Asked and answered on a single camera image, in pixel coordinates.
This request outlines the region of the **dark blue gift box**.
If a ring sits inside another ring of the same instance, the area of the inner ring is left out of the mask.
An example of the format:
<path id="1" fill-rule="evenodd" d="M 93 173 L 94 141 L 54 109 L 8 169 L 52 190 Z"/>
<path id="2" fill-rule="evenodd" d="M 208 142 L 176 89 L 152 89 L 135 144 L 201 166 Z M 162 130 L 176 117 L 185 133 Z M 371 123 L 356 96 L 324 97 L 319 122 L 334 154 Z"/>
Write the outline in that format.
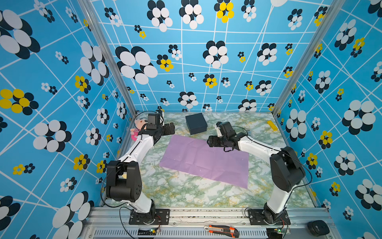
<path id="1" fill-rule="evenodd" d="M 208 125 L 202 113 L 185 117 L 190 135 L 206 132 Z"/>

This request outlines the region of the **purple wrapping paper sheet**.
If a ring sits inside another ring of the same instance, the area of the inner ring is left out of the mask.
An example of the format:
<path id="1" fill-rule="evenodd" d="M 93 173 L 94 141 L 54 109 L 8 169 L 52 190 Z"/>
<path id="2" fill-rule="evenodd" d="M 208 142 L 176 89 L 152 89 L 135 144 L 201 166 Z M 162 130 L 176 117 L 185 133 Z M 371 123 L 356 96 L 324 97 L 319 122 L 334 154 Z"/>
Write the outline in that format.
<path id="1" fill-rule="evenodd" d="M 249 154 L 209 147 L 201 139 L 173 135 L 159 163 L 161 167 L 248 188 Z"/>

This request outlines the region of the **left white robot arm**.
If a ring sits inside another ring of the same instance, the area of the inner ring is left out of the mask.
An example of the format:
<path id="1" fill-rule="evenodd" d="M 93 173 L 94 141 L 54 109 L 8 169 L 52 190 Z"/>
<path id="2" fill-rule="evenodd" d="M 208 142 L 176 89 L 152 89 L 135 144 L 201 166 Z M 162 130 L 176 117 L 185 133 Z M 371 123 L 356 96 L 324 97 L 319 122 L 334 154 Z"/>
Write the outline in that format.
<path id="1" fill-rule="evenodd" d="M 132 147 L 120 159 L 110 161 L 106 168 L 106 198 L 129 204 L 135 213 L 151 214 L 155 203 L 142 192 L 139 164 L 162 136 L 175 133 L 175 126 L 165 123 L 164 112 L 157 110 L 147 117 Z"/>

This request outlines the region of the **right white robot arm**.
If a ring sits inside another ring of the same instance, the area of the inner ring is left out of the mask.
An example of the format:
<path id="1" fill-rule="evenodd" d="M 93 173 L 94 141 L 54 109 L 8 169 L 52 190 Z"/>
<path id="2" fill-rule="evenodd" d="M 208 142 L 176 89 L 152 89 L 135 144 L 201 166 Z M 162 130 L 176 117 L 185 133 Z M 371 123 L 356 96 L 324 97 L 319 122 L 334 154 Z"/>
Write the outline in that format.
<path id="1" fill-rule="evenodd" d="M 285 212 L 290 195 L 306 176 L 303 165 L 291 147 L 274 147 L 251 138 L 247 133 L 237 133 L 231 123 L 217 122 L 217 135 L 209 136 L 209 147 L 228 148 L 252 154 L 269 164 L 274 187 L 264 205 L 263 215 L 268 224 L 274 224 Z"/>

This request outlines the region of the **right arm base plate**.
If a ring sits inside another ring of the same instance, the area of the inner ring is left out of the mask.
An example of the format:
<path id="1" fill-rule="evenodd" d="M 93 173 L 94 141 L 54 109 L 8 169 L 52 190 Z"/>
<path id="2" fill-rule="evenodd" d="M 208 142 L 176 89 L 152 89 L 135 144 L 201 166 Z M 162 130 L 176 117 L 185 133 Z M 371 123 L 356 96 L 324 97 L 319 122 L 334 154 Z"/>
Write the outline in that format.
<path id="1" fill-rule="evenodd" d="M 269 209 L 248 209 L 245 212 L 252 226 L 290 226 L 291 222 L 286 210 L 278 214 Z"/>

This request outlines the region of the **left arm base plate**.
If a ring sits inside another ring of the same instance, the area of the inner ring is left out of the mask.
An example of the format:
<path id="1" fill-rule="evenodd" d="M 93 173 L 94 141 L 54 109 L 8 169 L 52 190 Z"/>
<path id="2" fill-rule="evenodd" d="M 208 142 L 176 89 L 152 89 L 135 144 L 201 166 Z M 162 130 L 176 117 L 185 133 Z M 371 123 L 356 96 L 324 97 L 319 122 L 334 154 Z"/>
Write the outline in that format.
<path id="1" fill-rule="evenodd" d="M 134 210 L 130 213 L 130 225 L 168 225 L 170 219 L 170 209 L 151 209 L 148 213 L 137 213 Z"/>

